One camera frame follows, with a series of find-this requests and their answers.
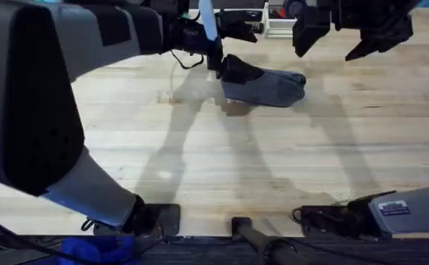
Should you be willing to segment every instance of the gray sock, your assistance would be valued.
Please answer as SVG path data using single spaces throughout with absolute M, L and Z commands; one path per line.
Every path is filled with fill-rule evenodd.
M 260 78 L 245 85 L 221 82 L 225 97 L 272 107 L 290 107 L 304 98 L 305 76 L 291 71 L 262 70 L 265 73 Z

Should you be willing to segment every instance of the wooden tabletop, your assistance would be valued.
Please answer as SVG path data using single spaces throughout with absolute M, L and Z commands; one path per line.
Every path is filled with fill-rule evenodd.
M 185 71 L 170 54 L 100 68 L 73 84 L 86 145 L 146 202 L 179 203 L 180 235 L 228 236 L 231 217 L 250 216 L 301 236 L 293 208 L 429 186 L 429 10 L 414 12 L 414 31 L 349 63 L 356 31 L 332 31 L 302 59 L 291 40 L 226 40 L 225 53 L 308 78 L 286 109 L 221 104 L 205 65 Z M 0 185 L 0 222 L 17 233 L 83 234 L 84 220 Z

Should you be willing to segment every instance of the wood grain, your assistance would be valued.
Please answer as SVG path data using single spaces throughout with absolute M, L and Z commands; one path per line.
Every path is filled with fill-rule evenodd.
M 429 186 L 429 10 L 414 31 L 349 63 L 359 32 L 331 32 L 302 59 L 290 40 L 226 40 L 225 53 L 308 77 L 286 109 L 226 104 L 205 66 L 184 71 L 169 54 L 100 68 L 73 84 L 86 144 L 123 187 L 181 204 L 181 235 L 228 236 L 232 216 L 250 216 L 301 236 L 295 207 Z M 84 220 L 0 185 L 0 222 L 20 234 L 82 234 Z

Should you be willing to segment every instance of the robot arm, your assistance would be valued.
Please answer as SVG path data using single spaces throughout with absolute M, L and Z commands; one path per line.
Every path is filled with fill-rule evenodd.
M 164 233 L 176 234 L 178 205 L 146 205 L 89 155 L 71 82 L 119 60 L 171 49 L 207 55 L 222 79 L 230 67 L 237 74 L 244 69 L 248 79 L 252 66 L 236 67 L 240 60 L 230 57 L 222 62 L 220 38 L 229 32 L 209 39 L 201 24 L 177 11 L 100 2 L 0 0 L 0 183 L 117 231 L 140 234 L 170 222 Z

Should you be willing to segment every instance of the black cable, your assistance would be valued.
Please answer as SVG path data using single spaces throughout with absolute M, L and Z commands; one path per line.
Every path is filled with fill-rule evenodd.
M 78 258 L 74 255 L 65 254 L 65 253 L 62 253 L 62 252 L 59 252 L 56 250 L 49 249 L 47 247 L 40 246 L 39 244 L 33 243 L 31 241 L 28 241 L 28 240 L 16 235 L 14 232 L 8 230 L 6 227 L 4 227 L 2 225 L 0 225 L 0 235 L 5 237 L 6 239 L 15 241 L 19 244 L 30 247 L 30 248 L 37 250 L 37 251 L 40 251 L 42 253 L 45 253 L 48 255 L 55 255 L 57 257 L 65 258 L 65 259 L 68 259 L 70 261 L 78 262 L 81 264 L 87 264 L 87 265 L 123 265 L 123 264 L 126 264 L 126 263 L 134 260 L 134 258 L 130 258 L 130 259 L 127 259 L 127 260 L 122 261 L 122 262 L 114 262 L 114 263 L 87 261 L 87 260 Z
M 145 252 L 149 251 L 150 249 L 152 249 L 153 247 L 157 246 L 158 244 L 162 243 L 163 241 L 165 241 L 164 238 L 157 240 L 155 243 L 149 245 L 148 247 L 146 247 L 145 249 L 141 250 L 137 255 L 136 258 L 140 258 Z
M 289 240 L 294 241 L 298 244 L 304 245 L 306 247 L 310 247 L 313 250 L 318 250 L 320 252 L 326 252 L 329 254 L 333 254 L 333 255 L 337 255 L 337 256 L 341 256 L 341 257 L 345 257 L 345 258 L 352 258 L 352 259 L 355 259 L 357 261 L 364 261 L 364 262 L 369 262 L 369 263 L 374 263 L 374 264 L 382 264 L 382 265 L 399 265 L 399 264 L 391 262 L 391 261 L 382 261 L 382 260 L 378 260 L 375 258 L 364 257 L 361 255 L 355 255 L 355 254 L 349 254 L 349 253 L 345 253 L 342 251 L 329 250 L 329 249 L 326 249 L 323 247 L 314 246 L 312 244 L 300 241 L 299 239 L 296 239 L 296 238 L 289 238 Z
M 178 63 L 180 64 L 181 68 L 183 68 L 184 70 L 189 70 L 191 68 L 195 68 L 201 64 L 203 64 L 205 62 L 205 57 L 201 55 L 201 60 L 198 63 L 193 64 L 192 66 L 185 66 L 183 65 L 182 61 L 180 59 L 178 59 L 178 57 L 175 55 L 175 53 L 173 53 L 172 50 L 170 50 L 171 55 L 173 55 L 173 57 L 175 57 L 175 59 L 177 59 Z
M 232 245 L 238 243 L 238 241 L 233 241 L 233 240 L 230 240 L 228 242 L 212 243 L 212 244 L 209 244 L 209 243 L 200 243 L 200 244 L 197 244 L 197 243 L 183 243 L 183 242 L 180 242 L 180 241 L 182 241 L 182 239 L 180 239 L 178 241 L 167 241 L 167 244 L 175 244 L 175 245 L 181 245 L 181 246 L 187 246 L 187 247 L 217 247 L 217 246 L 232 246 Z
M 92 228 L 94 225 L 95 225 L 95 221 L 92 219 L 89 219 L 87 217 L 85 222 L 83 222 L 82 226 L 80 227 L 80 230 L 83 232 L 86 232 L 86 231 L 88 231 L 88 229 Z
M 194 21 L 194 22 L 196 22 L 196 21 L 198 21 L 198 19 L 201 17 L 201 11 L 198 11 L 198 15 L 196 15 L 196 17 L 194 17 L 194 18 L 187 18 L 187 19 L 189 19 L 189 20 L 191 20 L 191 21 Z

